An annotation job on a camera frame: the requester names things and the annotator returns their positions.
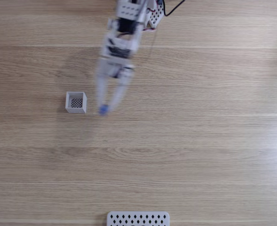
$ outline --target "blue object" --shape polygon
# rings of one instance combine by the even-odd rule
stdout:
[[[103,105],[99,109],[99,114],[101,116],[105,116],[108,113],[109,106],[108,105]]]

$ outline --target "small white box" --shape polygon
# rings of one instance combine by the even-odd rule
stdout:
[[[87,97],[84,92],[66,92],[65,108],[68,113],[86,113]]]

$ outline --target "wooden surface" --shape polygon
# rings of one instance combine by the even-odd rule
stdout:
[[[178,0],[166,0],[167,10]],[[188,0],[144,33],[109,117],[94,71],[114,0],[0,0],[0,226],[277,226],[277,0]],[[68,114],[66,91],[88,114]]]

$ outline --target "perforated white plate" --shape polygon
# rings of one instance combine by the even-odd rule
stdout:
[[[163,211],[112,211],[107,226],[170,226],[170,216]]]

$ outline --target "motion blur robot arm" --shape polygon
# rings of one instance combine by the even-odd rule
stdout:
[[[97,105],[100,115],[113,111],[123,98],[134,75],[131,58],[138,50],[142,32],[155,30],[164,15],[168,16],[165,13],[164,0],[117,1],[117,18],[108,21],[110,31],[105,36],[96,70]],[[104,99],[109,77],[116,78],[119,82],[109,105],[106,105]]]

